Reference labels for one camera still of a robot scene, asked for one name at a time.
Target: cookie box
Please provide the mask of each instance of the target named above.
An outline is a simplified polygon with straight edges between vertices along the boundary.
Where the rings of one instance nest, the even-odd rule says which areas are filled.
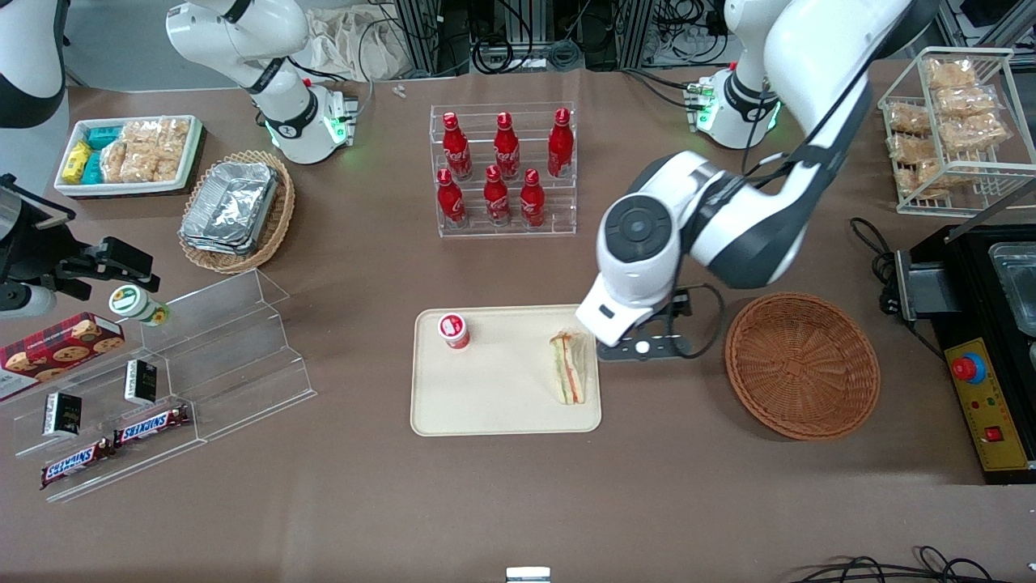
[[[122,328],[82,313],[0,350],[0,402],[125,344]]]

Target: brown table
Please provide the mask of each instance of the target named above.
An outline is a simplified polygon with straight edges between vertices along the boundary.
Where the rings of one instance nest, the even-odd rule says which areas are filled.
[[[879,87],[904,65],[877,65]],[[288,339],[319,397],[64,505],[44,502],[36,464],[0,457],[4,581],[456,583],[546,564],[562,582],[776,582],[835,555],[915,564],[920,544],[1032,579],[1036,488],[978,486],[945,365],[877,312],[871,254],[846,225],[869,217],[901,247],[943,224],[893,210],[876,114],[798,260],[767,290],[832,301],[869,336],[884,384],[861,430],[834,443],[779,438],[736,400],[717,349],[692,362],[602,365],[604,420],[591,434],[426,439],[408,422],[418,314],[578,303],[597,272],[598,221],[648,162],[691,148],[736,169],[741,154],[689,134],[683,113],[618,74],[469,75],[406,87],[405,100],[377,87],[355,146],[289,166],[298,206],[264,270],[292,295],[282,310]],[[439,239],[429,107],[551,99],[579,108],[579,233]],[[197,115],[210,132],[204,165],[271,148],[240,90],[74,89],[71,103],[74,119]],[[785,115],[752,158],[799,139]],[[152,253],[159,297],[172,299],[221,278],[179,250],[183,202],[86,201],[75,204],[73,228],[83,240],[114,234]],[[711,278],[688,261],[683,279]],[[104,314],[113,287],[97,284],[86,304],[62,299],[53,318]],[[726,293],[733,310],[758,295]],[[715,324],[700,314],[699,338]],[[53,318],[5,322],[0,342]]]

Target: red button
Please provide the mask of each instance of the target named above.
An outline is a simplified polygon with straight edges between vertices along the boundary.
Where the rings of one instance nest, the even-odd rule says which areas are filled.
[[[953,376],[961,381],[971,381],[978,375],[978,368],[975,367],[975,361],[962,356],[953,359],[950,365],[950,371],[953,372]]]

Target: coca-cola logo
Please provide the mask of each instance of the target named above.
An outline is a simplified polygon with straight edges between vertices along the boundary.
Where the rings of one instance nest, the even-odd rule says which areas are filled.
[[[518,162],[518,150],[514,151],[500,151],[498,148],[496,150],[496,159],[499,162]]]

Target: white tray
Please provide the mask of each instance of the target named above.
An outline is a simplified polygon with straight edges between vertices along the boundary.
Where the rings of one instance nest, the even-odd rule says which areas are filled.
[[[438,334],[442,315],[464,317],[471,334],[457,351]],[[410,427],[424,437],[592,432],[601,424],[595,343],[585,343],[586,403],[553,397],[549,341],[585,329],[576,307],[433,310],[413,326]]]
[[[176,171],[176,178],[163,180],[161,182],[113,182],[100,184],[70,184],[61,179],[61,169],[64,168],[71,148],[79,140],[86,137],[86,132],[94,127],[106,127],[108,125],[123,125],[126,121],[145,120],[156,121],[161,116],[154,117],[111,117],[109,119],[84,119],[77,121],[71,128],[71,136],[68,137],[68,144],[61,155],[61,164],[58,166],[57,175],[54,176],[54,190],[64,194],[68,198],[91,197],[99,198],[104,196],[124,196],[127,194],[146,194],[150,192],[165,192],[169,190],[179,190],[186,185],[188,177],[191,175],[191,166],[194,162],[195,152],[198,150],[198,141],[201,139],[202,123],[194,115],[168,115],[166,117],[186,118],[191,120],[191,129],[188,132],[188,141],[183,145],[183,153],[180,155],[180,167]]]

